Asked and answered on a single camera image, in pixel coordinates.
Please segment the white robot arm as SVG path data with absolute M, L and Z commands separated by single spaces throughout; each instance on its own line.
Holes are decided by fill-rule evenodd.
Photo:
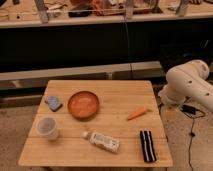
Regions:
M 178 106 L 190 97 L 213 112 L 213 85 L 206 81 L 208 76 L 209 66 L 202 60 L 177 65 L 167 71 L 167 84 L 158 96 L 166 106 Z

